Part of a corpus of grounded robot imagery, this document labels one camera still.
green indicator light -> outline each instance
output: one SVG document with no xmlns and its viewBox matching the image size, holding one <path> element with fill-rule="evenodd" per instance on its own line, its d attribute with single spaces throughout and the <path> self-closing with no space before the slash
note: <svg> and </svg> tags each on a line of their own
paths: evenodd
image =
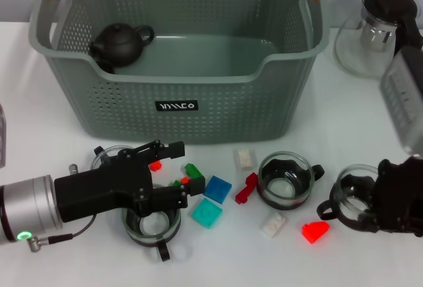
<svg viewBox="0 0 423 287">
<path fill-rule="evenodd" d="M 18 234 L 17 239 L 18 239 L 19 241 L 21 241 L 21 240 L 23 240 L 23 239 L 30 239 L 31 237 L 32 237 L 32 233 L 31 233 L 31 232 L 28 232 L 28 231 L 23 231 L 23 232 L 20 232 L 20 233 Z"/>
</svg>

red block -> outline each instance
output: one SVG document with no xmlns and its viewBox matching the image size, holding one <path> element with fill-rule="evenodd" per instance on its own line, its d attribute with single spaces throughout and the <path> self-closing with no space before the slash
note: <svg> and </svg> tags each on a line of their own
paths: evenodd
<svg viewBox="0 0 423 287">
<path fill-rule="evenodd" d="M 249 175 L 245 180 L 245 183 L 247 184 L 247 186 L 235 196 L 235 202 L 237 204 L 245 203 L 248 201 L 250 194 L 252 194 L 258 183 L 257 174 L 252 173 L 251 175 Z"/>
<path fill-rule="evenodd" d="M 329 229 L 327 222 L 313 222 L 303 225 L 303 236 L 313 244 L 321 238 Z"/>
<path fill-rule="evenodd" d="M 151 171 L 157 172 L 161 169 L 161 162 L 159 160 L 155 161 L 154 163 L 151 163 L 148 167 Z"/>
<path fill-rule="evenodd" d="M 190 179 L 188 177 L 184 177 L 180 180 L 180 183 L 182 183 L 183 185 L 186 185 L 189 182 L 190 182 Z"/>
</svg>

black logo label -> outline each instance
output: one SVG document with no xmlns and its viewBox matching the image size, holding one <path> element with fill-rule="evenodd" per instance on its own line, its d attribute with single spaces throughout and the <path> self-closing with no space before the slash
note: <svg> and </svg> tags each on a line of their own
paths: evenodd
<svg viewBox="0 0 423 287">
<path fill-rule="evenodd" d="M 178 112 L 181 110 L 198 110 L 198 101 L 155 101 L 159 112 Z"/>
</svg>

white table surface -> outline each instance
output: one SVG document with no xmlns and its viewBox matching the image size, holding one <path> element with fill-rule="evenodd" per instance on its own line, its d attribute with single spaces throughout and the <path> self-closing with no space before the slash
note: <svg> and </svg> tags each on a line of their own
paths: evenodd
<svg viewBox="0 0 423 287">
<path fill-rule="evenodd" d="M 85 171 L 96 146 L 124 144 L 83 131 L 27 34 L 26 23 L 0 23 L 0 103 L 8 128 L 0 185 L 47 174 L 62 177 L 71 163 Z M 191 162 L 205 176 L 233 184 L 212 229 L 190 217 L 202 196 L 189 198 L 181 229 L 168 244 L 171 261 L 162 263 L 155 249 L 131 241 L 119 211 L 110 211 L 80 237 L 37 254 L 26 243 L 1 246 L 0 286 L 421 286 L 423 241 L 413 235 L 360 233 L 337 220 L 314 245 L 301 235 L 304 223 L 319 221 L 316 207 L 328 199 L 343 168 L 377 166 L 385 158 L 402 163 L 407 157 L 378 83 L 347 75 L 334 61 L 335 34 L 332 30 L 330 45 L 316 59 L 285 136 L 259 143 L 188 145 L 185 157 L 163 161 L 163 170 L 153 174 L 154 182 L 167 184 L 181 178 L 180 168 Z M 233 150 L 244 148 L 255 149 L 258 161 L 274 151 L 294 151 L 326 170 L 305 205 L 283 212 L 287 223 L 273 239 L 260 230 L 272 209 L 257 193 L 242 206 L 233 199 L 244 185 Z M 49 234 L 75 233 L 87 222 L 64 224 Z"/>
</svg>

blue block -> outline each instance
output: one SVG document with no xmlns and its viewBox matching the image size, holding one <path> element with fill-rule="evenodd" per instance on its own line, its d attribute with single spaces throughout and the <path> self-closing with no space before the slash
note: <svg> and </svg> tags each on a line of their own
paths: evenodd
<svg viewBox="0 0 423 287">
<path fill-rule="evenodd" d="M 207 199 L 203 199 L 200 205 L 192 213 L 192 218 L 202 226 L 211 228 L 222 214 L 222 209 Z"/>
<path fill-rule="evenodd" d="M 207 184 L 204 195 L 220 204 L 223 204 L 223 201 L 225 201 L 226 196 L 231 189 L 232 185 L 230 183 L 213 176 Z"/>
</svg>

